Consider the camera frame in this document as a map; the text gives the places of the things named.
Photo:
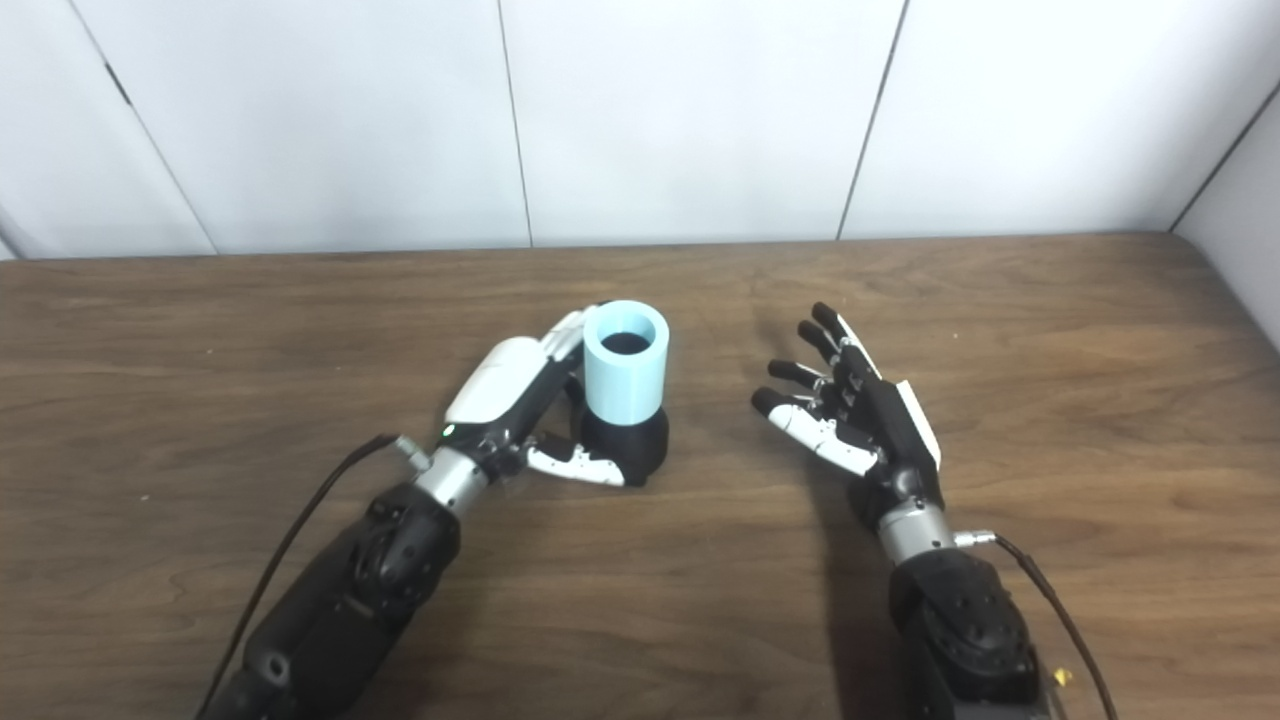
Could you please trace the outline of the black and white right hand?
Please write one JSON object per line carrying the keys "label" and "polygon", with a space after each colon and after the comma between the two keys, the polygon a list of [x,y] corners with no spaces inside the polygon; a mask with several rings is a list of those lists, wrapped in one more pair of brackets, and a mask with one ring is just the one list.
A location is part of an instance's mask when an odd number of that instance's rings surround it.
{"label": "black and white right hand", "polygon": [[877,528],[902,503],[943,510],[940,443],[909,382],[884,379],[865,345],[828,304],[814,304],[797,334],[827,368],[769,361],[769,377],[805,392],[760,387],[751,396],[754,409],[852,478],[849,502],[865,527]]}

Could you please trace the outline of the black and white left hand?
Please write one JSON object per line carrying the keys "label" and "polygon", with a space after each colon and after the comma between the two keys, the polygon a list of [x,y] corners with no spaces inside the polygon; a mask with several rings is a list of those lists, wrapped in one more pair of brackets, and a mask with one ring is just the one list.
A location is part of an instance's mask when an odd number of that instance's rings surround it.
{"label": "black and white left hand", "polygon": [[570,401],[572,421],[582,418],[586,396],[579,369],[586,319],[594,309],[566,314],[539,338],[520,336],[495,345],[445,410],[438,447],[468,457],[489,482],[532,468],[563,479],[623,487],[621,465],[586,448],[576,427],[568,437],[538,430],[558,397]]}

